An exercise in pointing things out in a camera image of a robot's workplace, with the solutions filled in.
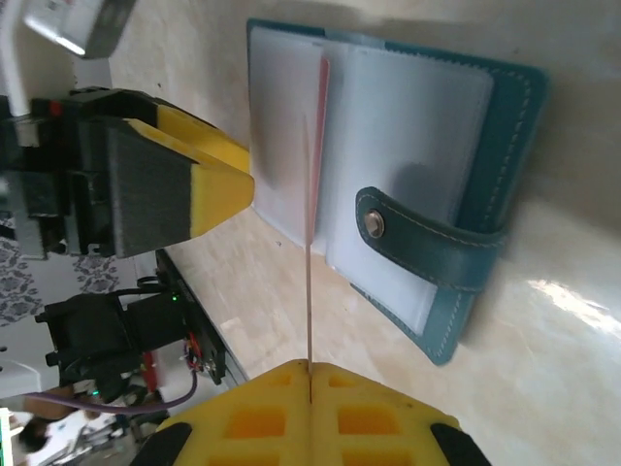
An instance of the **patterned fabric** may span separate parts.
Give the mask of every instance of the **patterned fabric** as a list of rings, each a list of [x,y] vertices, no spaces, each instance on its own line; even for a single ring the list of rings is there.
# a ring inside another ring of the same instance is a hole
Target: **patterned fabric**
[[[9,220],[0,224],[13,226]],[[132,259],[50,254],[45,261],[26,260],[17,242],[0,238],[0,327],[34,316],[46,304],[135,283]]]
[[[16,243],[0,238],[0,326],[39,312],[43,302]]]

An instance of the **white stitching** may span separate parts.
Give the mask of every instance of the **white stitching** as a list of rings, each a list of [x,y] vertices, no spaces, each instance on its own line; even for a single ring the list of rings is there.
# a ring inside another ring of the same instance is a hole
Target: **white stitching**
[[[525,86],[524,101],[522,102],[522,108],[519,114],[519,118],[517,122],[515,123],[515,128],[513,129],[513,136],[511,136],[511,142],[509,143],[508,148],[507,148],[507,155],[505,156],[505,159],[503,160],[503,166],[501,167],[501,171],[499,172],[498,178],[496,179],[496,184],[494,186],[494,192],[497,192],[503,183],[503,180],[505,178],[505,172],[507,171],[507,165],[509,161],[511,160],[511,156],[513,155],[513,151],[515,149],[515,142],[517,141],[519,137],[520,129],[522,128],[522,125],[524,124],[524,116],[526,115],[528,105],[531,102],[531,98],[530,98],[531,82],[525,79],[525,77],[523,77],[522,75],[518,75],[518,78],[520,78],[519,81],[524,83],[524,86]],[[485,212],[487,214],[483,217],[483,221],[480,224],[481,229],[485,226],[485,224],[489,220],[490,213],[492,212],[492,209],[494,208],[494,204],[496,203],[497,198],[498,196],[496,195],[492,195],[492,197],[490,198],[487,208],[485,209]]]
[[[450,331],[453,329],[453,323],[455,322],[455,317],[457,316],[457,312],[459,308],[461,308],[462,302],[462,293],[457,294],[457,298],[455,298],[455,306],[453,306],[453,312],[450,315],[450,319],[448,320],[448,326],[446,327],[446,333],[444,334],[444,338],[442,338],[442,343],[440,343],[440,347],[436,352],[437,357],[441,357],[444,352],[444,347],[446,347],[446,342],[448,342],[448,335],[450,335]]]
[[[360,232],[367,236],[364,233],[364,225],[362,224],[361,220],[360,220],[360,211],[359,209],[357,209],[358,211],[358,216],[356,216],[356,223],[358,224],[358,229],[360,230]],[[411,264],[408,264],[407,262],[405,262],[404,260],[400,259],[399,257],[397,257],[396,255],[394,255],[393,253],[385,250],[381,245],[377,244],[377,243],[371,243],[369,246],[371,246],[374,250],[379,250],[379,252],[381,252],[383,255],[385,255],[386,257],[389,257],[391,260],[393,260],[394,262],[398,263],[399,265],[401,265],[404,269],[409,270],[410,272],[412,272],[413,274],[417,275],[418,277],[425,279],[427,282],[431,282],[434,284],[437,284],[439,286],[445,287],[445,288],[450,288],[450,289],[454,289],[456,291],[468,291],[470,293],[476,293],[478,291],[481,291],[483,288],[480,286],[460,286],[457,284],[452,284],[452,283],[447,283],[447,282],[443,282],[442,280],[438,280],[436,277],[433,277],[425,272],[420,271],[418,268],[414,267]]]
[[[489,244],[486,244],[486,243],[472,243],[472,242],[469,242],[469,241],[460,240],[459,238],[455,238],[454,236],[450,236],[450,235],[447,235],[446,233],[442,233],[441,231],[438,231],[438,230],[432,228],[431,226],[427,226],[427,225],[425,225],[425,224],[423,224],[423,223],[421,223],[421,222],[419,222],[419,221],[417,221],[417,220],[415,220],[415,219],[413,219],[413,218],[411,218],[411,217],[409,217],[409,216],[407,216],[407,215],[397,211],[396,209],[393,209],[388,204],[384,203],[381,199],[378,199],[375,196],[373,196],[373,194],[366,194],[365,193],[362,196],[360,196],[360,198],[358,199],[358,202],[356,203],[356,211],[360,210],[360,203],[362,202],[362,200],[365,197],[370,197],[371,199],[377,201],[379,204],[384,206],[386,209],[394,212],[398,216],[401,216],[401,217],[405,218],[406,220],[411,221],[412,223],[420,226],[421,228],[423,228],[423,229],[425,229],[427,231],[430,231],[430,232],[432,232],[432,233],[434,233],[436,235],[440,235],[443,238],[446,238],[447,240],[454,241],[455,243],[460,243],[460,244],[466,245],[466,246],[473,246],[475,248],[497,248],[497,247],[501,246],[505,242],[505,238],[500,239],[496,243],[489,243]]]

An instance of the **yellow plastic part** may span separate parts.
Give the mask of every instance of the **yellow plastic part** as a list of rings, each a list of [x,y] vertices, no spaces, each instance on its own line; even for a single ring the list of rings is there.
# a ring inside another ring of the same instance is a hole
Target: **yellow plastic part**
[[[126,121],[143,137],[197,162],[191,168],[189,232],[195,238],[252,203],[254,179],[248,173],[248,152],[221,131],[181,111],[159,109],[164,115],[159,128],[137,119]],[[199,130],[204,131],[202,139]]]
[[[157,129],[208,153],[244,173],[250,173],[250,154],[217,128],[172,107],[157,107]]]
[[[454,417],[340,367],[290,361],[164,422],[192,434],[175,466],[447,466],[429,427]]]

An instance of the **black cable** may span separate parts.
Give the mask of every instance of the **black cable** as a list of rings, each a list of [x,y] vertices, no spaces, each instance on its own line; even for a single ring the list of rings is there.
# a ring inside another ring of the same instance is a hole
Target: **black cable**
[[[136,281],[136,286],[142,288],[143,286],[155,283],[159,283],[159,279],[155,276],[142,277]]]
[[[16,231],[10,226],[0,225],[0,237],[5,238],[9,241],[15,241]]]
[[[163,293],[167,290],[165,286],[161,286],[159,284],[143,284],[140,288],[125,288],[118,289],[117,291],[113,291],[110,293],[112,296],[131,296],[136,294],[157,294]]]

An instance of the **table surface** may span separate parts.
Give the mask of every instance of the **table surface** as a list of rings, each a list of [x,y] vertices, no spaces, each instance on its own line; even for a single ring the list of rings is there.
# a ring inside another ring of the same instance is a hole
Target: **table surface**
[[[248,143],[245,21],[267,17],[532,64],[550,105],[509,244],[452,362],[435,367],[322,259],[315,357],[457,416],[493,464],[617,464],[621,413],[621,2],[148,0],[115,86]],[[170,248],[250,376],[306,350],[304,255],[252,210]]]

